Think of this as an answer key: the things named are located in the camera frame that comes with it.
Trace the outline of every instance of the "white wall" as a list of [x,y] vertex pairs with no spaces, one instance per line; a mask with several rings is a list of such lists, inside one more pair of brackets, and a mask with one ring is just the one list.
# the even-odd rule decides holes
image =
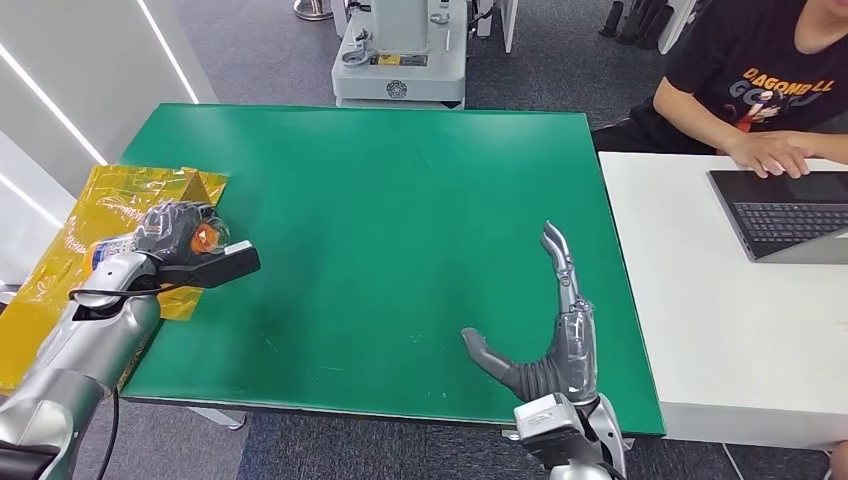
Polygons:
[[0,281],[23,283],[73,206],[74,197],[0,131]]
[[[217,103],[169,0],[0,0],[0,175],[64,222],[97,157],[115,163],[159,103],[193,102],[185,83]],[[54,223],[0,181],[0,281],[25,279]]]
[[[192,102],[141,3],[199,101],[217,102],[168,0],[0,2],[0,45],[109,163],[160,102]],[[96,164],[2,60],[0,130],[72,195]]]

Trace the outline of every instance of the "white machine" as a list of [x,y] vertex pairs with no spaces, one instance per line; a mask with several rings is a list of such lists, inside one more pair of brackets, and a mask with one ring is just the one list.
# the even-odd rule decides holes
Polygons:
[[465,0],[349,6],[350,22],[333,64],[337,106],[465,106]]

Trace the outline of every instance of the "laptop keyboard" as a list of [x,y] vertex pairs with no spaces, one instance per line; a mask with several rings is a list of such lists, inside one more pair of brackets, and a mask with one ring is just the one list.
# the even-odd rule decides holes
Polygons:
[[734,203],[742,228],[755,242],[800,243],[848,227],[848,205]]

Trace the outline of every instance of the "laptop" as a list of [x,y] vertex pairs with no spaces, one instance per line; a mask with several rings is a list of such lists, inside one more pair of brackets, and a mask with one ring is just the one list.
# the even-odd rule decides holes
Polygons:
[[848,172],[709,178],[751,261],[848,265]]

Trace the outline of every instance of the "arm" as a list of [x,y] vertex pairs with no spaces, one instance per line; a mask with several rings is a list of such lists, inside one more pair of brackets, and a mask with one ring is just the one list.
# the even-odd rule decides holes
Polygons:
[[788,132],[786,141],[817,157],[848,164],[848,134]]
[[810,154],[806,147],[790,144],[783,137],[742,132],[713,115],[692,93],[678,90],[667,78],[663,78],[654,94],[654,108],[681,132],[727,153],[736,163],[751,167],[762,178],[768,173],[787,172],[792,178],[809,173],[804,160]]
[[728,151],[728,144],[745,136],[701,105],[695,96],[674,88],[663,78],[654,94],[654,108],[678,130],[716,150]]

